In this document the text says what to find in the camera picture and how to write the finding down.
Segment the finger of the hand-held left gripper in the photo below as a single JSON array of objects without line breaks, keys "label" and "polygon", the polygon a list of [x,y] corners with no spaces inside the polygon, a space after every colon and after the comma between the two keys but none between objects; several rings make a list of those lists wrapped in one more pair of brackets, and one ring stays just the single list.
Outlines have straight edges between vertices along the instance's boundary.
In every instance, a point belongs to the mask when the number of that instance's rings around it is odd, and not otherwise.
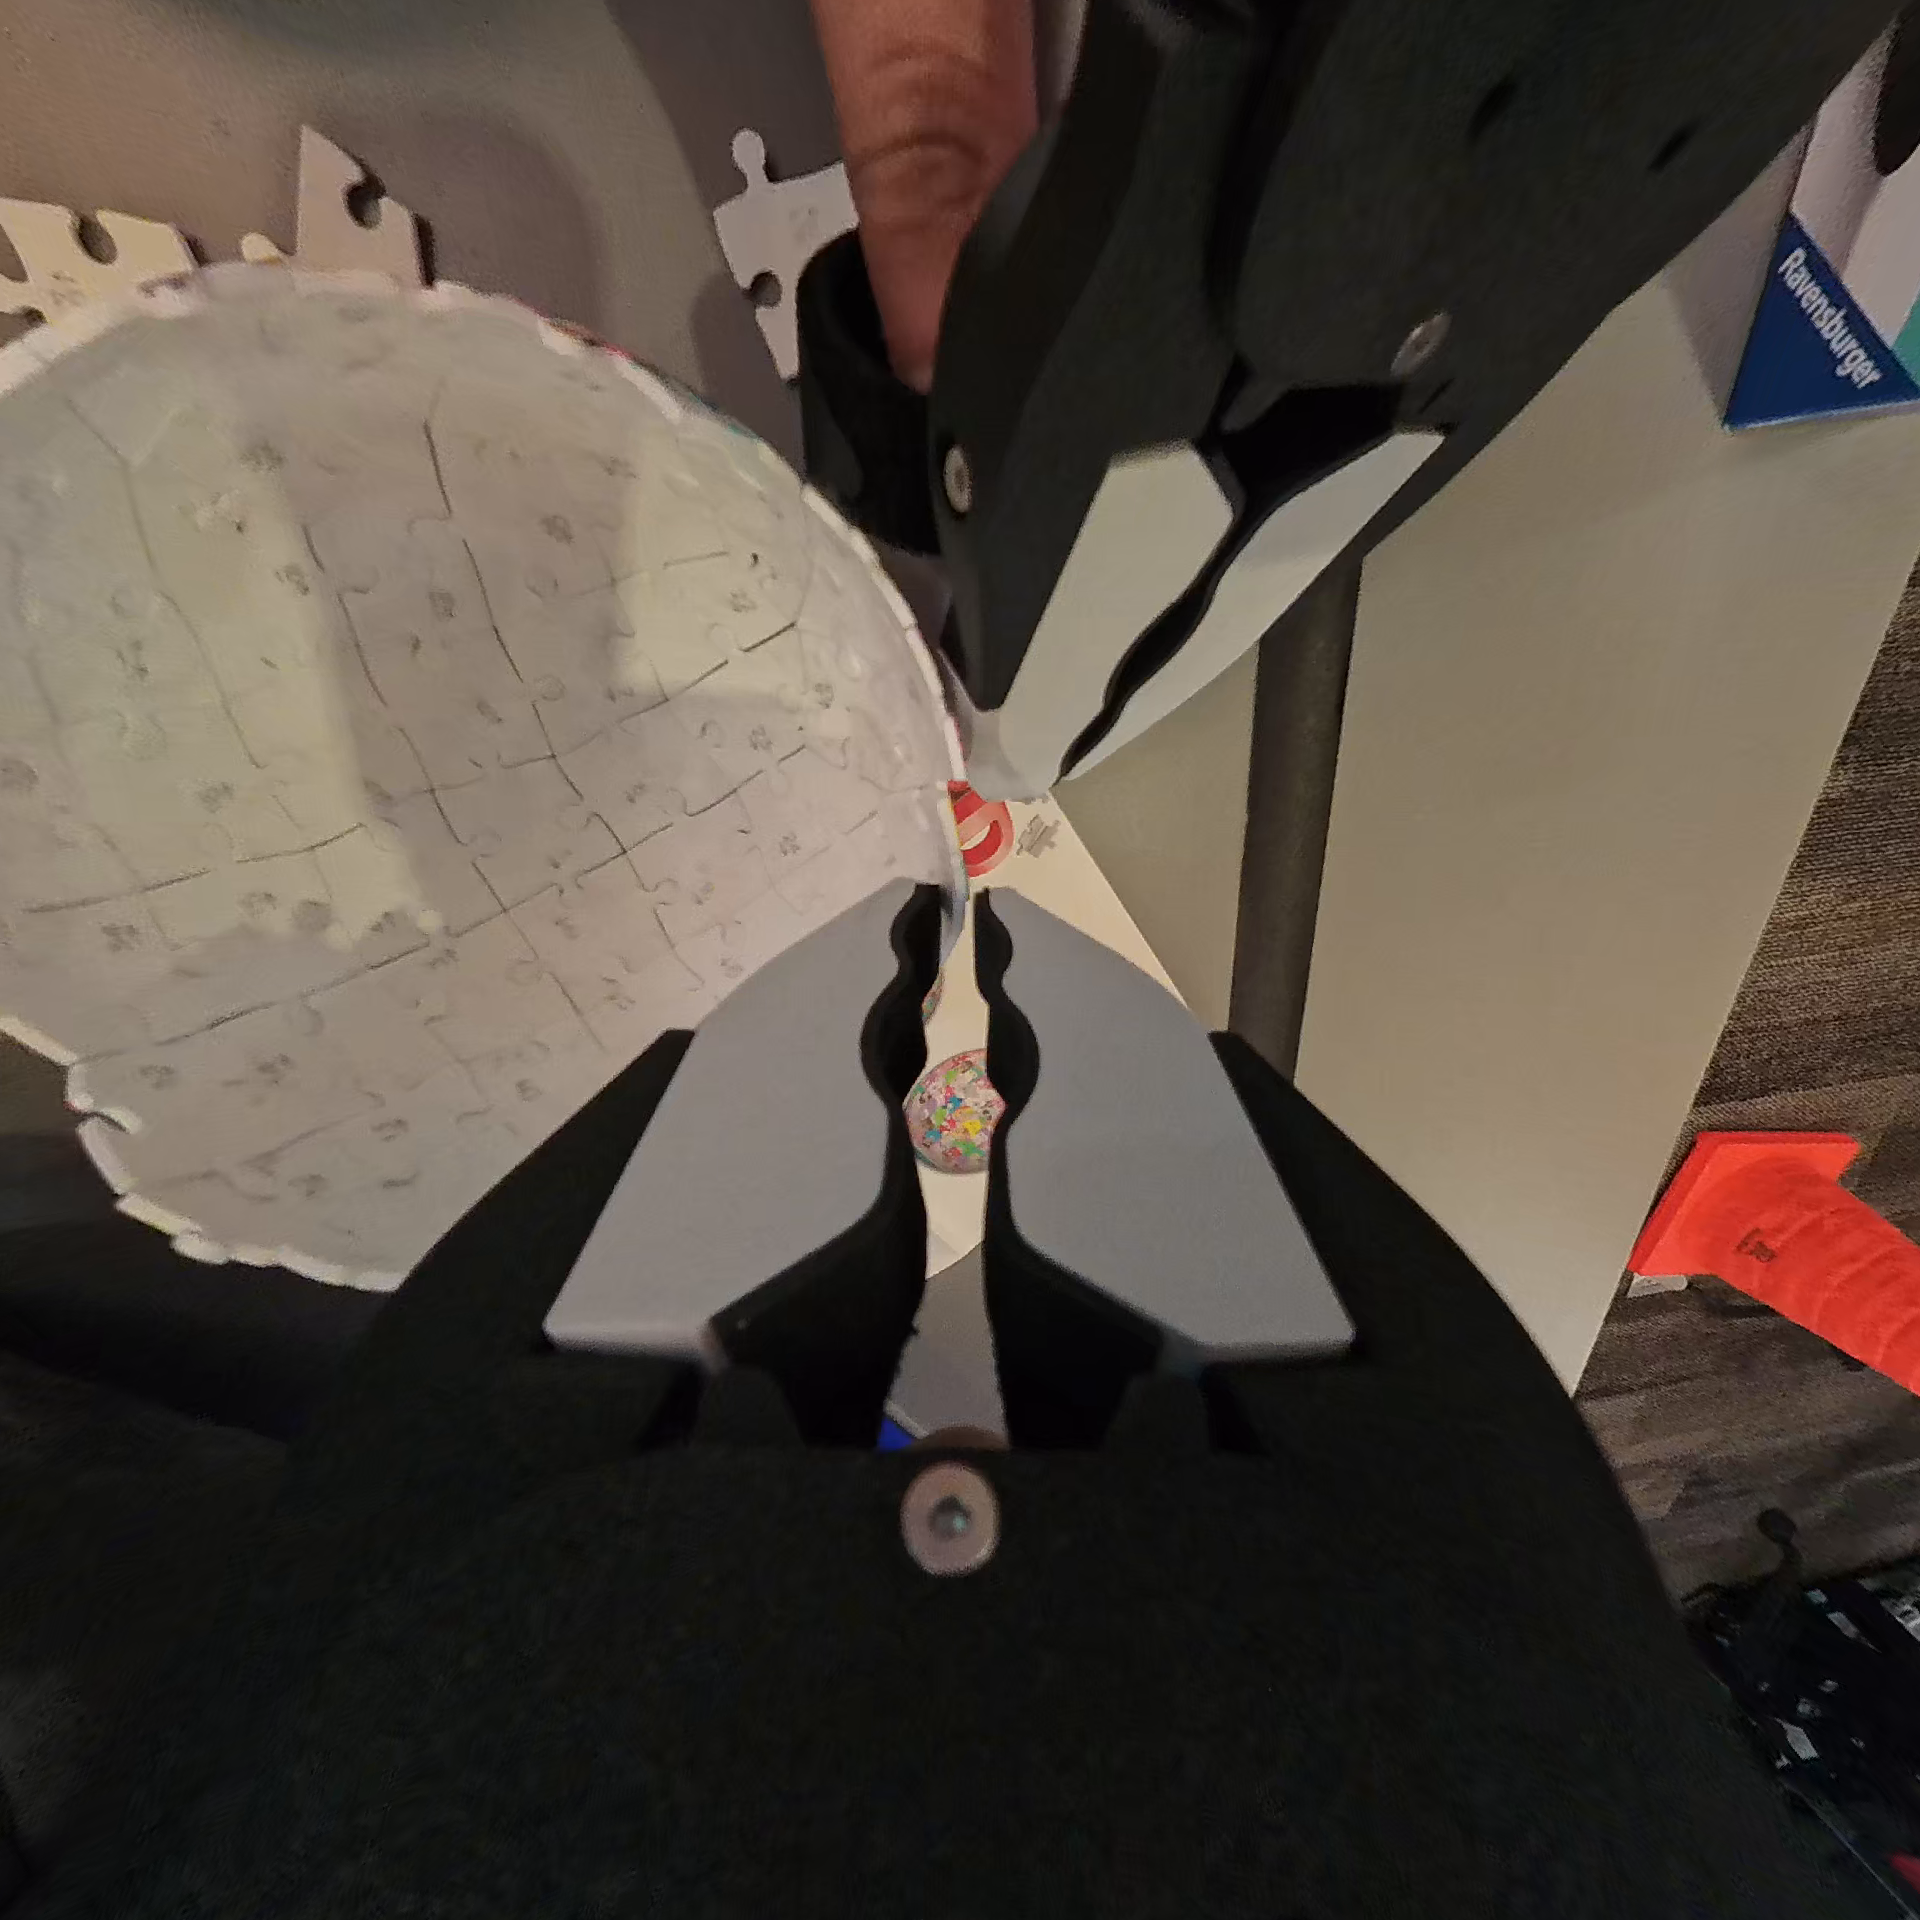
[{"label": "finger of the hand-held left gripper", "polygon": [[1132,646],[1194,591],[1236,506],[1198,445],[1132,445],[1069,540],[1013,698],[988,715],[988,797],[1032,806],[1098,719]]},{"label": "finger of the hand-held left gripper", "polygon": [[1236,670],[1433,453],[1441,434],[1389,434],[1261,525],[1227,529],[1194,591],[1132,646],[1060,772],[1114,756],[1132,738]]}]

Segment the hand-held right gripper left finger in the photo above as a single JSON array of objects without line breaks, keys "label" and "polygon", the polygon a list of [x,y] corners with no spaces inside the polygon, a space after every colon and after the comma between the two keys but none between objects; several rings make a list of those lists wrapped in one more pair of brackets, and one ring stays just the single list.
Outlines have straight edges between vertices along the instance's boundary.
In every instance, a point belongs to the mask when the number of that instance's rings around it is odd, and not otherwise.
[{"label": "hand-held right gripper left finger", "polygon": [[761,1376],[815,1451],[872,1451],[928,1308],[907,1095],[952,897],[882,879],[761,965],[682,1045],[543,1343],[668,1376]]}]

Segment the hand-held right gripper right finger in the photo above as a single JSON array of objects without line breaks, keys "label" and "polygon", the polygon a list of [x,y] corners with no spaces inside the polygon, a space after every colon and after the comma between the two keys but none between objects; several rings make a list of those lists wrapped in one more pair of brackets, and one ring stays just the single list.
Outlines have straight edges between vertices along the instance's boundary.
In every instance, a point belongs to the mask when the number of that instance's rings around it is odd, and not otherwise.
[{"label": "hand-held right gripper right finger", "polygon": [[1211,1032],[1018,885],[975,901],[988,996],[988,1335],[1018,1451],[1098,1451],[1137,1382],[1360,1343]]}]

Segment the colourful puzzle ball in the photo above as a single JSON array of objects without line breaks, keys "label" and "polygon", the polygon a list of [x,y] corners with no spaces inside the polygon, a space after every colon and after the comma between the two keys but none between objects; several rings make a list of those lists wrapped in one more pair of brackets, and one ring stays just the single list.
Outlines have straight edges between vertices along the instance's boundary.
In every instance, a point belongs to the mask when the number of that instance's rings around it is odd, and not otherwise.
[{"label": "colourful puzzle ball", "polygon": [[8,345],[8,1042],[193,1262],[392,1291],[887,879],[940,672],[744,423],[510,293],[206,265]]}]

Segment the puzzle instruction sheet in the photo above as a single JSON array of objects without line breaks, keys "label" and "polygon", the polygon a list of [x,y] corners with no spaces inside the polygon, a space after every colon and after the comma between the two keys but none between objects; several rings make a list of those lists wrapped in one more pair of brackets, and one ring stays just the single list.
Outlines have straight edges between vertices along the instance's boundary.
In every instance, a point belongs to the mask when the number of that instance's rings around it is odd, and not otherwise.
[{"label": "puzzle instruction sheet", "polygon": [[[1120,897],[1078,839],[1053,797],[988,806],[975,782],[952,782],[952,817],[961,847],[975,897],[1018,885],[1098,948],[1132,959],[1156,986],[1166,986],[1163,959],[1132,928]],[[975,921],[928,996],[928,1071],[907,1104],[928,1192],[928,1277],[952,1277],[978,1253],[988,1230],[988,996],[975,980]]]}]

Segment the white puzzle piece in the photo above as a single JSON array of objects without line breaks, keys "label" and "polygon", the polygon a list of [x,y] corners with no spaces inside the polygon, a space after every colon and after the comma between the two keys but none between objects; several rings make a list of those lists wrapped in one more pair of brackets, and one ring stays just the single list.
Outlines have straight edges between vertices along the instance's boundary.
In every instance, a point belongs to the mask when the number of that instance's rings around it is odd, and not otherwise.
[{"label": "white puzzle piece", "polygon": [[273,232],[233,241],[240,265],[377,271],[424,289],[424,226],[392,205],[364,156],[303,124],[299,138],[299,254]]},{"label": "white puzzle piece", "polygon": [[859,226],[848,205],[848,167],[815,167],[815,173],[776,173],[766,167],[766,138],[737,130],[727,156],[744,173],[744,189],[727,205],[712,205],[712,241],[727,284],[751,293],[761,345],[783,370],[783,386],[796,386],[796,284],[808,265]]},{"label": "white puzzle piece", "polygon": [[14,271],[0,271],[0,321],[65,321],[142,284],[197,271],[197,254],[165,223],[65,209],[0,199]]}]

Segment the colourful puzzle box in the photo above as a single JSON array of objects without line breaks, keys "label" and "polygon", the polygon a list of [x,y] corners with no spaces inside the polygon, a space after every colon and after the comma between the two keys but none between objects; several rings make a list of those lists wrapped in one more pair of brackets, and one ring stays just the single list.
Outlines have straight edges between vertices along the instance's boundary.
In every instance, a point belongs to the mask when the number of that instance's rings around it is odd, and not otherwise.
[{"label": "colourful puzzle box", "polygon": [[1726,423],[1920,410],[1920,6],[1831,88],[1750,293]]}]

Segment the person's left hand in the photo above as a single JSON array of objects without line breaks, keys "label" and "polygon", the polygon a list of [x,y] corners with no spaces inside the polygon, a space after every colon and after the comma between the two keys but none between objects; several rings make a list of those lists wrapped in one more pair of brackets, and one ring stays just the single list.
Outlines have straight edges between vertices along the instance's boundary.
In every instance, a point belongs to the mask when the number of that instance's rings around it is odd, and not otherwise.
[{"label": "person's left hand", "polygon": [[1040,130],[1032,0],[815,0],[887,363],[933,386],[955,254]]}]

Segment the orange traffic cone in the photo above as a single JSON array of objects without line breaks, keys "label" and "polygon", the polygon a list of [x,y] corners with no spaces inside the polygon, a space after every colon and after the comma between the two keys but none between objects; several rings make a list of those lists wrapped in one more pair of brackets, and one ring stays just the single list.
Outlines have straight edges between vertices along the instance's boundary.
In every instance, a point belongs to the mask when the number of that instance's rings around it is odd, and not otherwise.
[{"label": "orange traffic cone", "polygon": [[1843,1132],[1700,1132],[1664,1182],[1622,1277],[1719,1277],[1866,1376],[1920,1391],[1920,1244],[1843,1166]]}]

